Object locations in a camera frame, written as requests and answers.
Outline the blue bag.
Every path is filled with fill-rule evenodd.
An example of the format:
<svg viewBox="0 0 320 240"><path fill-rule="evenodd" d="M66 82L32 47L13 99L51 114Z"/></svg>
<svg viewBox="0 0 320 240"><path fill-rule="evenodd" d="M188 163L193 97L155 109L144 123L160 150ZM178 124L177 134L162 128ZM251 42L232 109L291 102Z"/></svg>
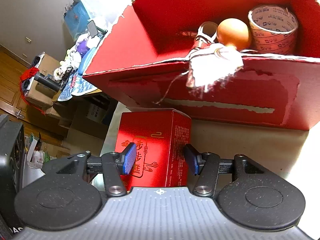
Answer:
<svg viewBox="0 0 320 240"><path fill-rule="evenodd" d="M63 19L73 41L76 41L86 32L90 15L82 0L73 0L71 5L65 7Z"/></svg>

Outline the orange gourd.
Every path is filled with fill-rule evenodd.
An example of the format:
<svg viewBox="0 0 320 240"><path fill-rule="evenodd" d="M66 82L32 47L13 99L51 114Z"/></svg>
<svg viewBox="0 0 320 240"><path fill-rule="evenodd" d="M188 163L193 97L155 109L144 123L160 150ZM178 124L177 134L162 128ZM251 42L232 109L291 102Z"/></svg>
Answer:
<svg viewBox="0 0 320 240"><path fill-rule="evenodd" d="M248 49L252 43L251 31L241 20L228 18L218 25L217 40L224 46L234 47L236 50Z"/></svg>

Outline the small red gift box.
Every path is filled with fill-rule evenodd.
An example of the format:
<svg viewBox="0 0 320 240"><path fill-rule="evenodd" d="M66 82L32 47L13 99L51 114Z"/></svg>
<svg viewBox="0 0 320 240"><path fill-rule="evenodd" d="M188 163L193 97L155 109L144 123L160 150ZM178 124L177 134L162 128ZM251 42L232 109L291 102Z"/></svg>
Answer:
<svg viewBox="0 0 320 240"><path fill-rule="evenodd" d="M188 165L183 148L190 132L191 118L174 109L123 113L115 150L121 152L131 142L137 146L131 172L121 176L126 189L185 186Z"/></svg>

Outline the brown packing tape roll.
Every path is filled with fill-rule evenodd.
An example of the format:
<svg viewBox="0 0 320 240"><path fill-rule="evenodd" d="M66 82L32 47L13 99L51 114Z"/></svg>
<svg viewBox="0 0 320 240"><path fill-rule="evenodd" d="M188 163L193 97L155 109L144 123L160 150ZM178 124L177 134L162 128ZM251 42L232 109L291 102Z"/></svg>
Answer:
<svg viewBox="0 0 320 240"><path fill-rule="evenodd" d="M298 20L287 8L261 5L248 13L249 26L255 49L263 54L290 55L293 53Z"/></svg>

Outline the blue glasses case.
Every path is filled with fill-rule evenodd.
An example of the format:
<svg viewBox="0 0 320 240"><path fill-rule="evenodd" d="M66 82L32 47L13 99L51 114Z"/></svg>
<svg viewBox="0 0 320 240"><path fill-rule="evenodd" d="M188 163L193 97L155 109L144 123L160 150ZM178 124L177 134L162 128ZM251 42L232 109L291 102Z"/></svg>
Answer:
<svg viewBox="0 0 320 240"><path fill-rule="evenodd" d="M96 51L96 47L93 47L91 49L89 49L87 51L87 53L84 55L84 57L82 58L79 68L78 68L78 75L82 76L84 71L86 70L87 66L89 65L95 51Z"/></svg>

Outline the purple toy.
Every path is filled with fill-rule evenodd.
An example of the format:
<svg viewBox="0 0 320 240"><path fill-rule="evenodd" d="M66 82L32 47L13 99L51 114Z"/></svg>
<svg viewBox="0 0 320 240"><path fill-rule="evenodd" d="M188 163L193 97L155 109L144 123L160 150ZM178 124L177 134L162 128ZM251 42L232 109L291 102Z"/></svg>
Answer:
<svg viewBox="0 0 320 240"><path fill-rule="evenodd" d="M76 46L76 51L80 54L81 57L84 57L85 54L90 50L90 48L88 48L87 46L87 41L88 40L83 40Z"/></svg>

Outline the large red cardboard box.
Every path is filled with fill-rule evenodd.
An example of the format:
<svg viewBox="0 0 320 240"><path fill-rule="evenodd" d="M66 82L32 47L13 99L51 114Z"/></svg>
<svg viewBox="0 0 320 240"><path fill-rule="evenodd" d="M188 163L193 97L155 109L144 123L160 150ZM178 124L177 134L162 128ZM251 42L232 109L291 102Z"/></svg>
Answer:
<svg viewBox="0 0 320 240"><path fill-rule="evenodd" d="M133 0L84 78L128 107L308 130L319 122L319 0Z"/></svg>

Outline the red white tassel ornament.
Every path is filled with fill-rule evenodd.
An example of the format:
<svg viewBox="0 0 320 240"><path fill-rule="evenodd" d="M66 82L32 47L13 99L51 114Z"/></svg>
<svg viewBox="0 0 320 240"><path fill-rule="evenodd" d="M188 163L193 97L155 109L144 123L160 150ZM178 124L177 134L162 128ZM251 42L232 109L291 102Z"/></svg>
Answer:
<svg viewBox="0 0 320 240"><path fill-rule="evenodd" d="M199 99L213 89L218 82L223 85L243 68L241 53L234 47L216 43L217 27L214 22L204 22L195 36L194 45L187 55L189 69L176 76L171 85L186 76L185 86L189 93Z"/></svg>

